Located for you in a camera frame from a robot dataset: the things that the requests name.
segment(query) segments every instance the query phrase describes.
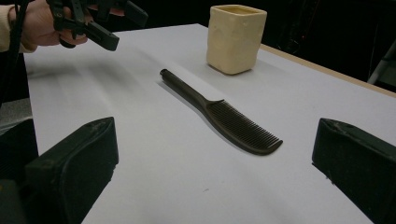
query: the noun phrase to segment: black cable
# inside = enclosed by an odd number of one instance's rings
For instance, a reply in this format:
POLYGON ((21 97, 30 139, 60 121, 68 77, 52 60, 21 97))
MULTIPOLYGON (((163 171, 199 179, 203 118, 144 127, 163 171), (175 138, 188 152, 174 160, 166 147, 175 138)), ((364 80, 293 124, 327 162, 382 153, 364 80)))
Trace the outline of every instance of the black cable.
POLYGON ((14 26, 11 28, 9 36, 9 49, 7 53, 7 62, 3 76, 0 80, 0 108, 6 98, 9 85, 12 78, 14 77, 15 69, 17 67, 17 61, 20 54, 21 45, 21 34, 22 26, 26 13, 26 8, 29 5, 29 0, 22 0, 21 7, 18 9, 18 5, 15 3, 15 12, 17 13, 17 19, 15 20, 14 26))

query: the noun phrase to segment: hand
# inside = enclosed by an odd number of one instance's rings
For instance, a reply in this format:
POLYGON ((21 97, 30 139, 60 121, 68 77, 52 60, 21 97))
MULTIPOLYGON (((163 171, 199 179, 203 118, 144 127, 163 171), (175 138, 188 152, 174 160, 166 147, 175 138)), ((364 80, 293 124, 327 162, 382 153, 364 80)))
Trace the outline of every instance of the hand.
MULTIPOLYGON (((123 16, 123 11, 118 9, 112 9, 110 13, 123 16)), ((64 15, 66 18, 72 18, 70 8, 64 7, 64 15)), ((10 21, 14 21, 15 18, 15 10, 11 9, 8 14, 8 19, 10 21)), ((85 14, 85 21, 92 20, 92 16, 87 11, 85 14)), ((59 44, 59 38, 71 45, 80 45, 88 40, 85 35, 78 35, 76 39, 73 39, 72 32, 70 30, 55 31, 53 28, 53 18, 50 6, 47 4, 46 0, 35 0, 29 3, 22 27, 22 44, 53 46, 59 44)))

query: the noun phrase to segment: table edge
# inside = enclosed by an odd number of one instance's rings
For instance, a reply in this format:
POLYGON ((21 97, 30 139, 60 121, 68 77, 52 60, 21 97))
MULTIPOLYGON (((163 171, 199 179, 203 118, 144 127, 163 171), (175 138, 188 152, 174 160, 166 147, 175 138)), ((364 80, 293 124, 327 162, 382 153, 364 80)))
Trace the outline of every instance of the table edge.
POLYGON ((286 58, 286 59, 291 60, 291 61, 293 61, 295 63, 299 63, 299 64, 301 64, 303 66, 315 69, 315 70, 317 70, 319 72, 322 72, 324 74, 327 74, 327 75, 330 75, 330 76, 333 76, 333 77, 338 77, 338 78, 343 79, 343 80, 345 80, 347 82, 362 86, 362 87, 367 88, 369 90, 377 91, 377 92, 383 93, 383 94, 385 94, 387 96, 391 96, 391 97, 396 98, 396 92, 382 89, 382 88, 377 87, 375 85, 372 85, 370 83, 358 80, 358 79, 356 79, 354 77, 349 77, 349 76, 344 75, 342 73, 333 71, 332 69, 323 67, 323 66, 315 64, 315 63, 311 63, 311 62, 309 62, 307 60, 304 60, 302 58, 299 58, 299 57, 296 57, 294 55, 288 54, 288 53, 286 53, 284 51, 281 51, 279 49, 274 49, 274 48, 266 46, 264 44, 261 44, 260 49, 268 51, 268 52, 271 52, 271 53, 274 53, 277 56, 280 56, 282 58, 286 58))

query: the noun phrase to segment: yellow cup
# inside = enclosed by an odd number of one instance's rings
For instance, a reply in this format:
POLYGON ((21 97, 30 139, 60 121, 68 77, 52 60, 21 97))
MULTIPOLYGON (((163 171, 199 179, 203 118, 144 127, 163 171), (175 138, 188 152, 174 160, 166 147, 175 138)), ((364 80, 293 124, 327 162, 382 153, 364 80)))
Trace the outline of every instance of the yellow cup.
POLYGON ((211 7, 206 61, 227 75, 251 69, 256 64, 266 18, 266 11, 254 7, 211 7))

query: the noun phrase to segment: comb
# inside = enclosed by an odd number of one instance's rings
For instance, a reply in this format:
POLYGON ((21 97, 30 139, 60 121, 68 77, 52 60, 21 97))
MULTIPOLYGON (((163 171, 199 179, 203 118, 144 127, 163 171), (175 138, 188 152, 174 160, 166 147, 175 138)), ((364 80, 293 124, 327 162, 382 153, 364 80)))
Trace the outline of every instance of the comb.
POLYGON ((172 90, 200 110, 211 125, 237 147, 263 156, 274 152, 282 145, 282 140, 265 131, 226 101, 206 100, 198 91, 167 69, 163 69, 160 74, 172 90))

